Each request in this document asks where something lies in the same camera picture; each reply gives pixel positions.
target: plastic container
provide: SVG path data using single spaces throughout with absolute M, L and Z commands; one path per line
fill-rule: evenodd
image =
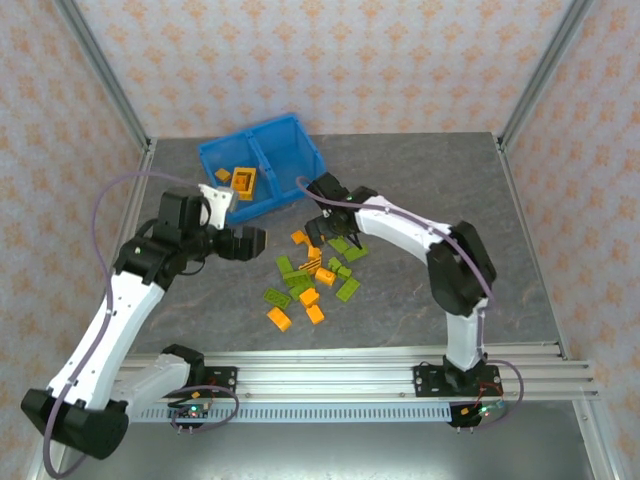
M 297 200 L 304 193 L 296 178 L 315 180 L 327 171 L 324 160 L 294 114 L 222 137 L 198 147 L 200 161 L 211 184 L 221 184 L 214 176 L 219 168 L 233 173 L 235 167 L 258 171 L 251 202 L 238 201 L 227 214 L 229 224 L 238 224 Z

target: gray tabletop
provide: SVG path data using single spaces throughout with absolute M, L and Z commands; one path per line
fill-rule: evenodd
M 507 181 L 488 133 L 329 135 L 313 137 L 329 171 L 353 189 L 365 185 L 394 204 L 431 220 L 477 228 L 498 272 L 498 308 L 487 314 L 487 343 L 556 340 L 558 332 L 536 276 Z M 202 139 L 161 140 L 152 170 L 207 182 L 197 146 Z M 157 215 L 168 182 L 151 179 L 141 223 Z M 268 230 L 269 245 L 248 263 L 209 258 L 194 277 L 175 280 L 133 351 L 159 352 L 178 342 L 201 351 L 353 348 L 446 344 L 446 321 L 429 288 L 427 270 L 410 254 L 365 237 L 370 255 L 352 264 L 362 286 L 348 303 L 337 287 L 318 287 L 326 320 L 312 325 L 295 302 L 293 325 L 281 333 L 267 318 L 262 296 L 286 292 L 275 258 L 306 260 L 291 233 L 319 214 L 304 199 L 248 222 Z M 324 248 L 324 264 L 333 255 Z

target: patterned wall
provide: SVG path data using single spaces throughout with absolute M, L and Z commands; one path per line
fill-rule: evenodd
M 597 0 L 509 155 L 558 321 L 640 472 L 640 3 Z
M 36 430 L 19 411 L 88 325 L 103 284 L 89 239 L 93 198 L 139 153 L 50 0 L 0 3 L 0 464 L 24 478 Z M 100 210 L 113 248 L 127 189 Z
M 500 133 L 570 0 L 78 2 L 151 136 Z

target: green lego brick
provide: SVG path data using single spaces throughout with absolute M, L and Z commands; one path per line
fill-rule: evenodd
M 346 280 L 349 277 L 351 277 L 351 269 L 345 266 L 342 266 L 338 269 L 336 274 L 338 275 L 338 278 L 341 278 L 342 280 Z
M 336 257 L 332 257 L 329 260 L 329 270 L 331 270 L 333 273 L 336 273 L 341 266 L 342 263 Z
M 276 265 L 278 265 L 278 270 L 280 270 L 280 273 L 282 275 L 284 275 L 285 273 L 291 273 L 294 271 L 293 265 L 291 265 L 289 258 L 285 255 L 283 255 L 282 257 L 276 258 Z
M 338 253 L 344 253 L 349 250 L 349 244 L 342 237 L 332 238 L 327 243 Z
M 291 303 L 291 298 L 289 297 L 289 295 L 285 295 L 284 293 L 281 293 L 274 288 L 270 288 L 266 292 L 264 292 L 264 296 L 262 298 L 264 298 L 274 307 L 278 307 L 280 310 L 286 310 L 286 308 Z
M 343 253 L 344 258 L 347 262 L 351 263 L 354 260 L 357 260 L 362 257 L 366 257 L 369 255 L 369 249 L 367 246 L 362 243 L 362 250 L 358 247 L 350 247 L 346 252 Z
M 291 298 L 293 298 L 294 300 L 300 300 L 300 294 L 308 288 L 310 287 L 308 287 L 307 285 L 296 285 L 291 290 L 289 290 L 289 295 L 291 295 Z
M 347 281 L 344 282 L 344 285 L 340 287 L 340 290 L 336 292 L 336 297 L 343 302 L 348 302 L 358 288 L 360 288 L 360 282 L 355 278 L 348 278 Z
M 311 276 L 306 270 L 297 270 L 295 272 L 285 273 L 282 278 L 284 278 L 284 283 L 286 283 L 289 288 L 296 287 L 298 285 L 308 285 L 309 287 L 313 287 L 313 280 L 311 280 Z

